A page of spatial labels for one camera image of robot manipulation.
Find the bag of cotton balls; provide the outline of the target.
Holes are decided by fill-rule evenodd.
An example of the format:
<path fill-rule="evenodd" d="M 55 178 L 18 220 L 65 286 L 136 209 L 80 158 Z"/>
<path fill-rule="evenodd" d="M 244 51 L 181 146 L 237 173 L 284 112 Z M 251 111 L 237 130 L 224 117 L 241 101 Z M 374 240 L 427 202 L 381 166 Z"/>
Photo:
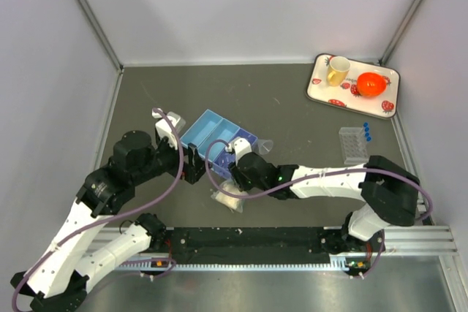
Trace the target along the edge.
<path fill-rule="evenodd" d="M 225 180 L 220 184 L 220 187 L 222 190 L 227 191 L 231 194 L 236 195 L 236 197 L 231 197 L 226 195 L 225 193 L 221 191 L 215 191 L 212 195 L 211 198 L 222 205 L 226 206 L 229 208 L 231 211 L 235 211 L 238 213 L 243 212 L 243 206 L 244 206 L 244 199 L 241 199 L 241 197 L 245 197 L 248 194 L 245 191 L 240 191 L 232 182 L 231 180 Z"/>

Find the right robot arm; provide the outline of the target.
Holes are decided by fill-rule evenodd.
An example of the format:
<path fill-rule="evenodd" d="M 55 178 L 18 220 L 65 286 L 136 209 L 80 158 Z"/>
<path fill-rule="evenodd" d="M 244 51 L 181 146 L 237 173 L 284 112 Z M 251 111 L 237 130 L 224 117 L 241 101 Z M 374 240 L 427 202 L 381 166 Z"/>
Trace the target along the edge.
<path fill-rule="evenodd" d="M 415 223 L 420 181 L 384 156 L 371 156 L 357 166 L 313 168 L 276 166 L 240 137 L 225 149 L 234 156 L 228 169 L 241 192 L 259 189 L 279 200 L 330 197 L 362 202 L 360 209 L 347 216 L 341 230 L 343 245 L 352 251 L 389 226 Z"/>

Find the clear test tube rack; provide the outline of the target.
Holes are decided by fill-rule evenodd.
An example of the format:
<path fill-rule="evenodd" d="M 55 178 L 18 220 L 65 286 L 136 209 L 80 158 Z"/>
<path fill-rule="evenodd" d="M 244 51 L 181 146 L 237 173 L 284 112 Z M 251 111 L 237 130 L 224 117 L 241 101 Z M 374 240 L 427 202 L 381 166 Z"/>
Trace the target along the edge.
<path fill-rule="evenodd" d="M 365 164 L 369 160 L 364 127 L 341 127 L 339 140 L 345 165 Z"/>

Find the clear plastic funnel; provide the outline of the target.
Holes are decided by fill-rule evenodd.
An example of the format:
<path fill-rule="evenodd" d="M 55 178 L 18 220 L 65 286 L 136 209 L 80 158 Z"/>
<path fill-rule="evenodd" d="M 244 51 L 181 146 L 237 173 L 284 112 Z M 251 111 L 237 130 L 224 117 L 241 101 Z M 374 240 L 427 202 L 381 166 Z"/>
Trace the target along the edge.
<path fill-rule="evenodd" d="M 271 152 L 273 149 L 272 140 L 262 140 L 258 139 L 256 144 L 256 152 L 260 155 L 266 155 Z"/>

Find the clear glass beaker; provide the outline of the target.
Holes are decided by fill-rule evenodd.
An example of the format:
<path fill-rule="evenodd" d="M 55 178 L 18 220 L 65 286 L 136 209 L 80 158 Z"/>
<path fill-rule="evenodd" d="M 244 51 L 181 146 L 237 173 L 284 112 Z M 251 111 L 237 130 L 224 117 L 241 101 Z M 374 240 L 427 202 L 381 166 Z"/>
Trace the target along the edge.
<path fill-rule="evenodd" d="M 234 153 L 223 152 L 223 153 L 221 153 L 219 155 L 216 162 L 219 165 L 219 168 L 220 168 L 221 172 L 226 177 L 230 177 L 229 166 L 230 166 L 231 163 L 235 162 L 235 154 Z"/>

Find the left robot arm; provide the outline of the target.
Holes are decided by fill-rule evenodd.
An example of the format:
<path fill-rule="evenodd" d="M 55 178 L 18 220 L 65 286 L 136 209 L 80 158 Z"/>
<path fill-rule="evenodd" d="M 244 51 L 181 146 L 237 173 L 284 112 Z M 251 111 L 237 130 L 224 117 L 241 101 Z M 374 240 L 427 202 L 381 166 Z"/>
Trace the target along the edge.
<path fill-rule="evenodd" d="M 12 277 L 12 309 L 18 311 L 18 297 L 23 295 L 31 298 L 31 311 L 76 311 L 96 285 L 130 257 L 161 249 L 165 226 L 141 206 L 123 234 L 86 253 L 106 224 L 125 217 L 121 209 L 135 197 L 136 188 L 165 173 L 175 182 L 196 183 L 205 173 L 205 162 L 195 146 L 183 146 L 169 129 L 156 128 L 155 141 L 146 132 L 127 132 L 113 146 L 107 163 L 86 177 L 45 253 Z"/>

